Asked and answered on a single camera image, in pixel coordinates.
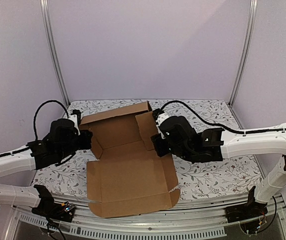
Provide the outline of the floral patterned table mat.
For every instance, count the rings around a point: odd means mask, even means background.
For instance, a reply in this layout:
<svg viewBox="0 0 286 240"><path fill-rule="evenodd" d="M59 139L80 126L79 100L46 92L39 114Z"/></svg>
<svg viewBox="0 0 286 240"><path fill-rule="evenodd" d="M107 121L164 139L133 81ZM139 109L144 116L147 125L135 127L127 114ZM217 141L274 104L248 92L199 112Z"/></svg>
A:
<svg viewBox="0 0 286 240"><path fill-rule="evenodd" d="M185 103L208 122L240 128L223 100L185 100ZM85 198L86 164L95 159L91 151L79 151L61 166L38 170L31 183L46 186L54 194ZM244 194L263 179L253 156L208 163L190 163L174 156L173 161L182 201Z"/></svg>

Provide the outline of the aluminium frame post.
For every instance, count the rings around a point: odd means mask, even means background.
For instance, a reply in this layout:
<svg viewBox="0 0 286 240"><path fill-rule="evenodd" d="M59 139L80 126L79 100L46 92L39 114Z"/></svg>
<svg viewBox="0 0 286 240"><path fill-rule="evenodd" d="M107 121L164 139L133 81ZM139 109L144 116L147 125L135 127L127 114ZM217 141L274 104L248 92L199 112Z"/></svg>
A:
<svg viewBox="0 0 286 240"><path fill-rule="evenodd" d="M60 61L58 58L58 53L55 45L54 40L54 34L51 24L51 16L50 16L50 10L49 10L49 1L48 0L40 0L40 9L41 9L41 15L45 30L45 35L47 39L47 44L49 48L49 53L52 60L52 65L54 69L54 73L56 76L58 88L60 90L63 102L66 106L69 106L71 104L68 91L66 88L66 84L64 82L63 73L60 66Z"/></svg>
<svg viewBox="0 0 286 240"><path fill-rule="evenodd" d="M245 37L243 41L243 47L240 55L240 61L237 67L236 76L234 80L234 84L231 90L231 94L228 100L228 105L230 108L233 108L238 92L241 86L241 82L243 79L243 74L246 68L247 59L250 52L251 41L253 37L253 32L255 28L256 14L258 9L258 0L251 0L249 5L248 19L246 24Z"/></svg>

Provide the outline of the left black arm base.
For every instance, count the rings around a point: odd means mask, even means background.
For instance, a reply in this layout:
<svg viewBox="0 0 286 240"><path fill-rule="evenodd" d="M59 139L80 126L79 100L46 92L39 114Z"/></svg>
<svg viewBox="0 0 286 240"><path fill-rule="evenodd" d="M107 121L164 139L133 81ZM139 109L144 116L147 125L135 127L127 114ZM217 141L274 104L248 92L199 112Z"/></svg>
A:
<svg viewBox="0 0 286 240"><path fill-rule="evenodd" d="M35 215L71 223L75 214L76 206L68 201L56 203L52 194L43 185L33 186L40 197L37 207L32 207L31 212Z"/></svg>

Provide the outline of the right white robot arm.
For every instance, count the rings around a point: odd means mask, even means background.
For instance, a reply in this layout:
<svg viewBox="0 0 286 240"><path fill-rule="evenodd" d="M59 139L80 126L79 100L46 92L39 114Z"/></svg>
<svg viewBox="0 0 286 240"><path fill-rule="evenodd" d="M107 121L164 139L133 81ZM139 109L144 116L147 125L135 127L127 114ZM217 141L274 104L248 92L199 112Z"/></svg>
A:
<svg viewBox="0 0 286 240"><path fill-rule="evenodd" d="M252 218L274 194L286 185L286 122L271 128L233 130L225 126L202 132L184 116L153 116L160 133L151 137L159 157L175 155L191 163L220 162L246 155L279 154L282 157L266 179L255 186L253 197L242 206L245 218Z"/></svg>

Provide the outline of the right aluminium frame post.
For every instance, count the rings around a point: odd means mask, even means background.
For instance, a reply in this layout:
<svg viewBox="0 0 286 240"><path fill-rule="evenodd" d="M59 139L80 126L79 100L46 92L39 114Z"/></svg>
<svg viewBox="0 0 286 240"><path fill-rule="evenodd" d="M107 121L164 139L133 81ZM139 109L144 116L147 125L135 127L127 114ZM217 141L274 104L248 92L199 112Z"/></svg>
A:
<svg viewBox="0 0 286 240"><path fill-rule="evenodd" d="M234 80L234 84L231 90L231 94L228 100L228 105L230 108L233 108L238 92L241 86L241 82L243 79L243 74L246 68L247 59L250 52L251 41L253 37L253 32L255 28L256 14L258 9L258 0L251 0L249 5L248 19L246 24L245 37L243 41L243 47L240 55L240 61L237 67L236 76Z"/></svg>

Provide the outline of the brown cardboard box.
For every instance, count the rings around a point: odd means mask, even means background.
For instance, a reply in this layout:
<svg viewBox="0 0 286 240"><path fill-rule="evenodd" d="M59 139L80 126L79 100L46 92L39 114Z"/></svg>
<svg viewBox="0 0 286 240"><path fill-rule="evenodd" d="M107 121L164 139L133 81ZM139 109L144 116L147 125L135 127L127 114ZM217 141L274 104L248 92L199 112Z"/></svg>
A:
<svg viewBox="0 0 286 240"><path fill-rule="evenodd" d="M152 136L158 133L145 101L84 116L94 161L86 164L89 209L101 218L133 216L173 208L180 199L171 154L159 157Z"/></svg>

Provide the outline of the aluminium front rail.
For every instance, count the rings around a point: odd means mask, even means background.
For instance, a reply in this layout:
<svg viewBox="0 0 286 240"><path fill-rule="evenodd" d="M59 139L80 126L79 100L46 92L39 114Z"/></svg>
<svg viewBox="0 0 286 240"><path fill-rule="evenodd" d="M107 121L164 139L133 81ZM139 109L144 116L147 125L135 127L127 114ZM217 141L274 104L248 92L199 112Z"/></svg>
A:
<svg viewBox="0 0 286 240"><path fill-rule="evenodd" d="M75 204L71 222L56 227L27 207L14 207L7 240L286 240L286 206L281 195L268 203L267 218L259 233L246 234L240 222L228 222L225 208L242 204L246 194L180 201L175 207L134 216L101 218L84 199Z"/></svg>

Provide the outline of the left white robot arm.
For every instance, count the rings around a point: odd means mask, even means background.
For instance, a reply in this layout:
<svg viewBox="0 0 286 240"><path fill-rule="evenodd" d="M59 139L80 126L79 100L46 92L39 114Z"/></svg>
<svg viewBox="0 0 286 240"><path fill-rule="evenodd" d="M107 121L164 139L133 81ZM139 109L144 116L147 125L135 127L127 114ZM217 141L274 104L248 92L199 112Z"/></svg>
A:
<svg viewBox="0 0 286 240"><path fill-rule="evenodd" d="M55 120L43 139L36 139L0 154L0 178L24 171L41 170L51 165L63 165L77 151L91 149L92 136L90 130L79 129L77 119ZM53 217L58 211L49 190L37 184L30 187L1 185L0 205L38 208L46 217Z"/></svg>

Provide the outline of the left aluminium frame post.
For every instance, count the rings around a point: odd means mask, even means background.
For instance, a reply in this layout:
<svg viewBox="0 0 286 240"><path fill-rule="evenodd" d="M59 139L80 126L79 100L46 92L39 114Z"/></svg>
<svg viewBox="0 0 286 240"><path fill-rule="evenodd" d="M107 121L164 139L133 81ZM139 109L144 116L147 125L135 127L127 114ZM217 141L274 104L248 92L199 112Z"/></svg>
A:
<svg viewBox="0 0 286 240"><path fill-rule="evenodd" d="M54 73L56 76L58 88L60 90L63 102L66 106L69 106L71 104L68 91L66 88L66 84L64 82L63 73L60 66L60 61L58 58L58 53L55 45L54 40L54 34L51 24L51 16L50 16L50 10L49 10L49 1L48 0L40 0L40 9L41 9L41 15L45 30L45 35L47 39L47 44L49 48L49 53L52 60L52 65L54 69Z"/></svg>

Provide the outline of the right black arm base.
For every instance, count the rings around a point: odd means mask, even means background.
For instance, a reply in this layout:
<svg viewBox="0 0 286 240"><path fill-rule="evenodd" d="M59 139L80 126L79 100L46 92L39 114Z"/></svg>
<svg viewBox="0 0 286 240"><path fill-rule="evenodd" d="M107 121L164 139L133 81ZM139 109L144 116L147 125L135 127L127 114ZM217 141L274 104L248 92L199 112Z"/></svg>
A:
<svg viewBox="0 0 286 240"><path fill-rule="evenodd" d="M224 209L228 223L256 218L268 213L267 202L258 202L255 197L255 190L255 186L250 189L246 203L228 206Z"/></svg>

